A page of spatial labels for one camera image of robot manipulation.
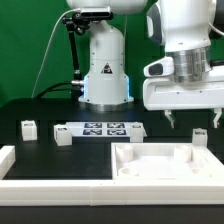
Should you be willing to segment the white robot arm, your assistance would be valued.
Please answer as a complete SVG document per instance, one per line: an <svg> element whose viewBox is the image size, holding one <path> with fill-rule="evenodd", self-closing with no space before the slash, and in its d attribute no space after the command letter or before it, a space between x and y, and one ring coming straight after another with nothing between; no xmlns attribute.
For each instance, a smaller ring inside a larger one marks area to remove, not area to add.
<svg viewBox="0 0 224 224"><path fill-rule="evenodd" d="M149 0L66 0L74 10L75 32L91 32L90 70L79 101L96 110L114 110L133 100L124 73L124 43L107 21L141 12ZM212 109L224 113L224 62L209 58L211 40L224 36L224 0L157 0L146 14L148 37L165 56L144 67L143 103L170 122L174 110Z"/></svg>

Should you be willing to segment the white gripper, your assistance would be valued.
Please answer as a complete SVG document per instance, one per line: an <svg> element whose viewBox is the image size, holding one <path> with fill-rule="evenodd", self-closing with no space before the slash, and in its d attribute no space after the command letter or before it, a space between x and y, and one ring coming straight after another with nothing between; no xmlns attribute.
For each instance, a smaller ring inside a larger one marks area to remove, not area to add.
<svg viewBox="0 0 224 224"><path fill-rule="evenodd" d="M201 81L176 83L174 60L164 57L144 68L143 103L147 110L165 110L164 114L175 128L171 110L214 109L214 128L218 128L224 108L224 60L211 63L212 68Z"/></svg>

